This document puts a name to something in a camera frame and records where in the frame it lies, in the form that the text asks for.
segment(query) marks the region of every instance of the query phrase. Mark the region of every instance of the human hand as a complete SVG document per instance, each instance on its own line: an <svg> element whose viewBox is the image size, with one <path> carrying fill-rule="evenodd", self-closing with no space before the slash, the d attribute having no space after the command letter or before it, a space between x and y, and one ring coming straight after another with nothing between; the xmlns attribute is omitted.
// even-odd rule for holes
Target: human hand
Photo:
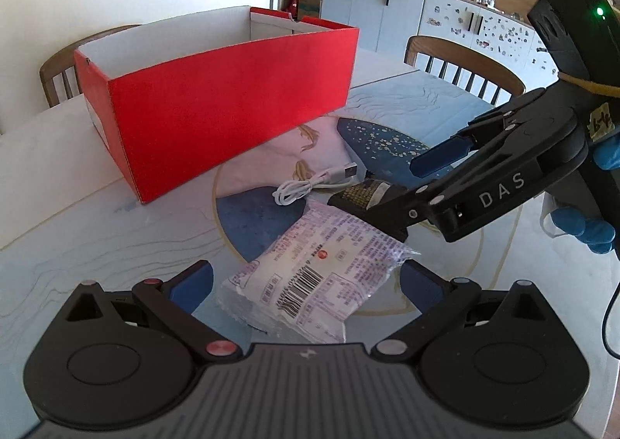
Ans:
<svg viewBox="0 0 620 439"><path fill-rule="evenodd" d="M606 171L620 168L620 134L597 146L593 159ZM576 208L565 206L553 210L551 220L558 229L585 243L594 253L608 253L614 249L616 230L603 219L587 219Z"/></svg>

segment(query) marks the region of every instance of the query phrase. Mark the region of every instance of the wooden chair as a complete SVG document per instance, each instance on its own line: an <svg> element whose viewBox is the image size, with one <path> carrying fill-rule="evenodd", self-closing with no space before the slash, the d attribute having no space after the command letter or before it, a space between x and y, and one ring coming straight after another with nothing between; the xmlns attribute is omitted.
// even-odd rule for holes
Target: wooden chair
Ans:
<svg viewBox="0 0 620 439"><path fill-rule="evenodd" d="M445 77L448 64L456 65L457 70L452 80L452 84L454 85L459 84L461 71L463 69L470 71L471 75L469 76L469 80L467 81L467 85L465 87L465 90L468 93L471 92L476 75L484 78L484 82L482 83L482 87L478 93L479 98L484 97L488 82L492 82L497 85L497 89L495 90L495 94L491 100L492 105L497 103L497 97L499 96L501 89L509 92L512 96L519 96L525 92L523 82L521 82L519 77L517 77L517 75L515 75L508 68L500 65L500 63L492 60L490 57L486 57L484 54L480 54L475 50L463 47L453 41L425 36L411 37L407 45L405 63L414 66L415 59L418 54L426 54L427 56L430 56L429 62L424 70L427 73L430 73L433 68L433 60L435 60L435 58L443 61L441 70L439 71L439 78Z"/></svg>
<svg viewBox="0 0 620 439"><path fill-rule="evenodd" d="M106 31L101 31L100 33L96 33L89 37L82 38L81 40L74 41L72 44L62 48L52 57L50 57L46 62L44 62L43 66L41 66L41 69L39 70L39 77L41 78L43 92L45 92L45 97L47 98L47 102L50 105L50 108L60 103L56 88L54 86L54 77L56 75L61 74L63 77L64 92L67 99L74 96L71 85L69 84L69 77L67 77L67 72L69 69L73 68L75 72L75 59L73 58L74 50L76 50L80 45L88 43L91 40L97 40L98 38L106 37L107 35L111 35L118 31L123 31L124 29L135 28L136 26L139 25L131 24L129 26L120 26L118 28L107 29ZM75 72L75 77L77 82L78 94L82 94L82 88L80 87L79 80L77 78L77 72Z"/></svg>

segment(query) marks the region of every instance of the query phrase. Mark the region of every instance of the gray ribbed surface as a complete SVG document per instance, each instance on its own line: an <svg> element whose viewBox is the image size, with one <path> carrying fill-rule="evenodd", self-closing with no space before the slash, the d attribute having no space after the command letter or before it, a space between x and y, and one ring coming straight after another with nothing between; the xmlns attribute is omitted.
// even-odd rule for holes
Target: gray ribbed surface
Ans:
<svg viewBox="0 0 620 439"><path fill-rule="evenodd" d="M308 349L315 352L306 358ZM465 422L431 401L406 366L372 360L362 345L257 345L252 356L208 370L167 415L99 434L45 423L32 439L585 439L571 423L501 432Z"/></svg>

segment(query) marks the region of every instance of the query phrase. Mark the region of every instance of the red shoebox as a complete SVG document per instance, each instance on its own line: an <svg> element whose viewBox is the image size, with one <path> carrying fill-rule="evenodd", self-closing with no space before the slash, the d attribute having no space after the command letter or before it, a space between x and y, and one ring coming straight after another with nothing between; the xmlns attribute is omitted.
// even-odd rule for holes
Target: red shoebox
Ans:
<svg viewBox="0 0 620 439"><path fill-rule="evenodd" d="M359 30L254 7L82 45L91 118L141 202L346 102Z"/></svg>

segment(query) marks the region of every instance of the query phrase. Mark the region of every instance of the white lettering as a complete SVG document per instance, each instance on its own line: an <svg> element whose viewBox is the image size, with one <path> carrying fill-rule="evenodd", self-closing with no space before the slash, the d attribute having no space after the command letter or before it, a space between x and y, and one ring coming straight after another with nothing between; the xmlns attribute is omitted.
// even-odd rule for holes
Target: white lettering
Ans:
<svg viewBox="0 0 620 439"><path fill-rule="evenodd" d="M510 195L510 191L500 183L500 199L504 194Z"/></svg>
<svg viewBox="0 0 620 439"><path fill-rule="evenodd" d="M488 192L483 192L478 197L482 201L482 205L485 208L488 208L493 203L493 198L491 197L491 194L489 194Z"/></svg>
<svg viewBox="0 0 620 439"><path fill-rule="evenodd" d="M512 177L512 181L515 182L515 188L517 189L523 187L523 184L525 183L521 178L521 173L515 173Z"/></svg>

